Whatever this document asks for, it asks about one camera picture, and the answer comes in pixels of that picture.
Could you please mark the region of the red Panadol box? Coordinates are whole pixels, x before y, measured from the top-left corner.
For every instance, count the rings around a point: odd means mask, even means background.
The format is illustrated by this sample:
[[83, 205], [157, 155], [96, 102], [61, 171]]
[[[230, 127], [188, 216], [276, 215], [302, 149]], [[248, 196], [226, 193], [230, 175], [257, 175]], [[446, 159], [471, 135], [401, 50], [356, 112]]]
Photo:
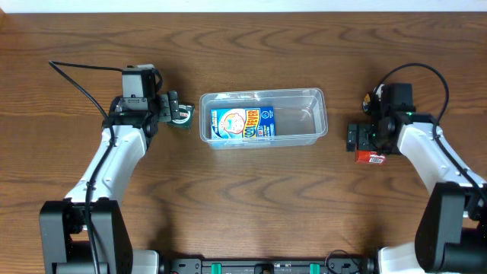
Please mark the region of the red Panadol box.
[[379, 164], [382, 165], [386, 161], [385, 155], [379, 155], [376, 151], [361, 151], [355, 152], [355, 162], [358, 164]]

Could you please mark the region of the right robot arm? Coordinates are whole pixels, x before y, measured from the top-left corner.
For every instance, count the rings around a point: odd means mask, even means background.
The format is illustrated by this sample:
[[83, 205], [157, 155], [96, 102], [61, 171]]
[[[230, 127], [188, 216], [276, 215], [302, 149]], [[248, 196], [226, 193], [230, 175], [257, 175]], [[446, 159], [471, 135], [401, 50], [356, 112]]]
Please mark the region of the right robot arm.
[[359, 164], [406, 157], [428, 191], [412, 243], [383, 247], [375, 273], [484, 273], [486, 181], [463, 162], [431, 114], [417, 112], [410, 84], [380, 84], [364, 97], [371, 123], [348, 127], [347, 151]]

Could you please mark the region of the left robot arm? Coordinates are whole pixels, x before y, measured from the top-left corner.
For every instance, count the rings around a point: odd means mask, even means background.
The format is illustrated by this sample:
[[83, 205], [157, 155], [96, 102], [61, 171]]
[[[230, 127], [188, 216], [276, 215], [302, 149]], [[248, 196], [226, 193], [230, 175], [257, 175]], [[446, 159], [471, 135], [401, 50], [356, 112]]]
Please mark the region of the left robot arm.
[[163, 272], [158, 252], [132, 247], [120, 203], [158, 124], [179, 116], [176, 91], [113, 99], [84, 175], [64, 199], [47, 201], [40, 210], [47, 273]]

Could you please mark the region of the blue Cool Fever box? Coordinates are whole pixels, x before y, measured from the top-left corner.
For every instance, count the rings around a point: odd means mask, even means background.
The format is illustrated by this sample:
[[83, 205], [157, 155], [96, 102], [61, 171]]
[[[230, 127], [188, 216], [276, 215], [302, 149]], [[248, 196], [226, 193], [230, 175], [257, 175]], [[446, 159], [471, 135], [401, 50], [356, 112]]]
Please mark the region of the blue Cool Fever box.
[[275, 136], [273, 107], [219, 108], [211, 112], [212, 139], [255, 139]]

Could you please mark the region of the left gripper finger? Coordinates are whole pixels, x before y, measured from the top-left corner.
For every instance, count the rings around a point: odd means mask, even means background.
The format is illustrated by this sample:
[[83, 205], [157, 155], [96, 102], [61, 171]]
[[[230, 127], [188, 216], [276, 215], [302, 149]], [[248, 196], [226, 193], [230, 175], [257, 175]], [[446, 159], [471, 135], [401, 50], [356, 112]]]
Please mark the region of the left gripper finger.
[[178, 100], [177, 92], [168, 91], [167, 96], [168, 96], [168, 104], [169, 104], [171, 119], [179, 119], [180, 108], [179, 108], [179, 100]]
[[168, 96], [166, 94], [159, 95], [159, 105], [160, 105], [160, 113], [159, 113], [158, 122], [159, 123], [170, 122], [170, 104], [169, 104]]

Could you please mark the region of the dark bottle white cap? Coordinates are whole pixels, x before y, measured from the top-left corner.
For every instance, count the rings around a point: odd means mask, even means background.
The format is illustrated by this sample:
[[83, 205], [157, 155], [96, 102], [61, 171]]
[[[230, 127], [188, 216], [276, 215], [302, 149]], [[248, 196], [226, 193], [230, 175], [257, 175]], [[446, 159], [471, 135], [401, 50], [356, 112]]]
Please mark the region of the dark bottle white cap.
[[379, 84], [373, 91], [364, 96], [361, 107], [365, 114], [371, 116], [374, 112], [380, 109], [380, 101], [382, 94], [382, 87], [384, 84]]

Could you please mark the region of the green Zam-Buk ointment box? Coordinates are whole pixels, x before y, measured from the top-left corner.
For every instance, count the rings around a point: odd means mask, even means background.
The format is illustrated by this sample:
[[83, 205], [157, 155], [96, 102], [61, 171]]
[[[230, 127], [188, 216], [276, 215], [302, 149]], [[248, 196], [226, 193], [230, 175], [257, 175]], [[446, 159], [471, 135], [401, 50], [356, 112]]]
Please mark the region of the green Zam-Buk ointment box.
[[169, 126], [181, 128], [181, 129], [191, 129], [193, 123], [195, 112], [195, 106], [193, 104], [179, 104], [179, 119], [172, 119], [167, 124]]

